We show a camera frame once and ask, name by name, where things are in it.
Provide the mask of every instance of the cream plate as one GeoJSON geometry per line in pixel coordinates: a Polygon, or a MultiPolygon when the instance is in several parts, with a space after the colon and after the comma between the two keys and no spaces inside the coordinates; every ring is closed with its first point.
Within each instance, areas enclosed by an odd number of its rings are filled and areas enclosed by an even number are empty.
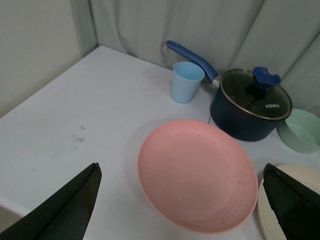
{"type": "Polygon", "coordinates": [[[196,232],[238,227],[258,198],[257,175],[244,149],[199,121],[173,121],[153,131],[141,146],[138,173],[151,204],[196,232]]]}
{"type": "MultiPolygon", "coordinates": [[[[310,167],[294,164],[280,165],[277,166],[277,168],[320,194],[320,171],[310,167]]],[[[277,217],[269,205],[263,182],[264,181],[262,180],[259,186],[257,204],[257,211],[262,231],[267,240],[286,240],[285,234],[278,224],[277,217]]]]}

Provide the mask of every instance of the navy blue saucepan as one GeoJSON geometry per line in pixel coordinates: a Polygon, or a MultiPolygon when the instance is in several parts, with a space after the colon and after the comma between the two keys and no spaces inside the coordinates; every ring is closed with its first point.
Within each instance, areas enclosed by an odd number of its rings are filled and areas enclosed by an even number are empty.
{"type": "Polygon", "coordinates": [[[210,106],[214,123],[231,137],[254,142],[264,139],[292,112],[292,100],[279,86],[281,78],[265,67],[232,69],[221,77],[205,59],[174,41],[169,49],[200,66],[207,80],[218,86],[210,106]]]}

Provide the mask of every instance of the konka logo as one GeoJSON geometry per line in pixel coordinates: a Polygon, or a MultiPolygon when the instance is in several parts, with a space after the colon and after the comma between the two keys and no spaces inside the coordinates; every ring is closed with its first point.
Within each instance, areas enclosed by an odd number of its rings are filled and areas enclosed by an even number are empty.
{"type": "Polygon", "coordinates": [[[280,108],[280,105],[279,104],[266,104],[265,105],[265,108],[266,109],[274,109],[274,108],[280,108]]]}

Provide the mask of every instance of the white table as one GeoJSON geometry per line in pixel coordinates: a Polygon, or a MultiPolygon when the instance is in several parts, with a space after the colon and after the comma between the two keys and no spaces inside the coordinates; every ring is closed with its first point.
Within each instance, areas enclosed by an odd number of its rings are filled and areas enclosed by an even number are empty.
{"type": "MultiPolygon", "coordinates": [[[[203,83],[180,104],[170,97],[171,77],[171,70],[100,46],[2,117],[0,205],[24,216],[98,162],[102,180],[87,240],[264,239],[256,210],[241,227],[208,235],[167,221],[144,196],[137,175],[144,139],[170,121],[207,123],[216,92],[203,83]]],[[[267,163],[320,169],[319,152],[290,149],[276,130],[258,142],[238,142],[259,181],[267,163]]]]}

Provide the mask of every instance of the blue lid knob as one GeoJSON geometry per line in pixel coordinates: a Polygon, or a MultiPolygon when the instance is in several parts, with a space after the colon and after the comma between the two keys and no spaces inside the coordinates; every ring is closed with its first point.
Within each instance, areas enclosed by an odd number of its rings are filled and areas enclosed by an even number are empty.
{"type": "Polygon", "coordinates": [[[257,66],[253,69],[254,85],[261,90],[277,86],[281,83],[281,78],[278,74],[272,75],[268,72],[268,68],[257,66]]]}

